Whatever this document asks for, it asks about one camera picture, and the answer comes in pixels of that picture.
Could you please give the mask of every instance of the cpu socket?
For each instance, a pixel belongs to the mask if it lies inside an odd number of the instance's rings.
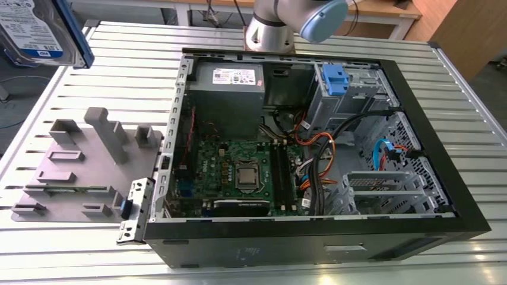
[[[259,190],[259,163],[257,161],[242,161],[237,163],[237,189],[250,194]]]

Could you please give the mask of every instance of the green motherboard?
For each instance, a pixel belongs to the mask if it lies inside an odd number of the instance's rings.
[[[282,168],[279,164],[273,165],[277,148],[285,149],[285,163],[289,165],[285,174],[290,182],[285,191],[291,193],[285,195],[285,199],[291,199],[293,202],[286,203],[287,206],[281,206],[281,192],[277,192],[279,186],[273,177],[274,167]],[[298,145],[274,145],[273,142],[255,141],[201,141],[195,179],[181,180],[178,183],[182,197],[181,216],[206,216],[202,209],[206,208],[207,201],[218,198],[269,201],[270,216],[303,215],[305,209],[298,205],[299,188],[293,175],[301,159],[302,147]]]

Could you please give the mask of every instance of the hard drive label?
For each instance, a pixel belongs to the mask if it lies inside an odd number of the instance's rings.
[[[0,25],[27,54],[59,58],[65,50],[47,23],[35,16],[34,9],[34,0],[0,0]]]

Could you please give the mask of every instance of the floor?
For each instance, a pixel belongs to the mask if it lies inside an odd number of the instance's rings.
[[[0,81],[26,75],[51,78],[55,71],[57,68],[51,66],[19,68],[6,58],[0,58]],[[11,97],[8,102],[0,103],[0,157],[15,138],[22,124],[6,127],[24,120],[44,91],[47,83],[49,80],[43,78],[18,78],[2,83]],[[471,81],[471,87],[501,125],[507,129],[507,112],[505,112],[505,107],[507,106],[507,70],[498,71],[495,65],[487,65]]]
[[[55,71],[57,67],[53,66],[40,66],[38,68],[15,67],[7,58],[0,57],[0,81],[18,76],[38,76],[38,78],[23,77],[0,83],[10,93],[8,99],[0,102],[0,157],[15,138],[22,124],[6,127],[22,122],[28,116],[49,84],[49,80],[39,77],[53,78]]]
[[[470,85],[503,129],[507,129],[507,69],[499,71],[494,64],[487,65]]]

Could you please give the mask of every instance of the power supply label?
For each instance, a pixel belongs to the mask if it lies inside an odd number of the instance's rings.
[[[255,70],[218,68],[214,70],[214,84],[255,85]]]

